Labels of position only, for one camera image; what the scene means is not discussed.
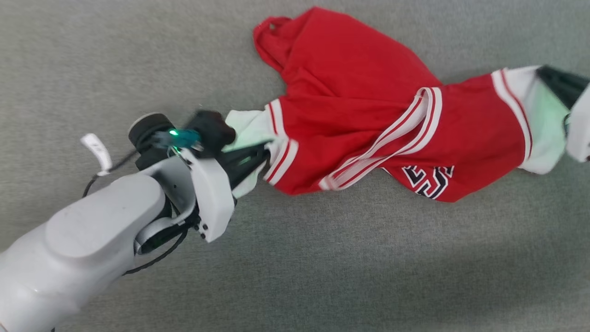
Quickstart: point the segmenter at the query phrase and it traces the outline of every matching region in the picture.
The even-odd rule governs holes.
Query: gray fabric surface
[[[313,4],[445,82],[542,63],[590,74],[588,0],[0,0],[0,250],[79,198],[98,167],[83,134],[121,156],[144,113],[182,123],[279,95],[251,30]],[[589,200],[590,168],[567,158],[456,204],[380,171],[338,193],[263,184],[218,241],[191,234],[58,330],[588,331]]]

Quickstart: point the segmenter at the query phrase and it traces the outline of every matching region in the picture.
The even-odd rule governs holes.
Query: red garment
[[[287,83],[267,105],[286,140],[266,175],[287,194],[344,189],[381,167],[418,194],[456,201],[530,154],[503,71],[443,86],[404,45],[321,8],[268,18],[254,41]]]

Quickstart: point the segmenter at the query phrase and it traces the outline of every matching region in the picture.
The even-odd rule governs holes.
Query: red fabric
[[[282,114],[280,126],[298,148],[292,153],[294,160],[285,164],[288,169],[275,178],[279,179],[276,183],[271,182],[285,193],[321,190],[323,178],[364,154],[386,130],[395,131],[390,126],[409,114],[417,94],[434,93],[432,89],[420,92],[423,87],[440,87],[442,95],[441,100],[434,100],[442,105],[442,115],[438,126],[434,124],[436,131],[430,142],[416,153],[391,157],[420,134],[424,122],[417,123],[372,155],[389,159],[372,161],[361,170],[384,167],[416,192],[428,176],[411,183],[409,170],[402,167],[413,166],[418,175],[420,170],[432,174],[432,183],[441,178],[436,172],[446,171],[452,176],[447,174],[450,181],[444,192],[436,197],[428,191],[420,193],[455,201],[522,162],[522,131],[494,92],[489,75],[442,86],[404,45],[350,16],[321,8],[312,8],[295,19],[266,19],[254,30],[254,42],[261,58],[287,84],[286,94],[279,98],[281,110],[273,112]],[[287,149],[294,149],[295,144],[290,142]],[[280,165],[289,159],[287,154],[277,160]],[[339,171],[334,178],[346,171]],[[328,186],[338,189],[345,184]]]

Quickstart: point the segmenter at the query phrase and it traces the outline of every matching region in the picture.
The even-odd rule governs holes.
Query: white cable tag
[[[110,158],[109,151],[104,144],[99,140],[95,134],[86,134],[80,138],[80,142],[87,147],[94,156],[99,160],[100,171],[97,175],[99,177],[105,176],[109,173],[109,170],[113,167],[113,161]]]

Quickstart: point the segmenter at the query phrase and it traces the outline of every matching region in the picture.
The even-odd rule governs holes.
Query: jersey number
[[[435,200],[448,187],[455,166],[435,167],[431,170],[432,174],[427,174],[424,169],[418,166],[407,166],[402,169],[415,193]]]

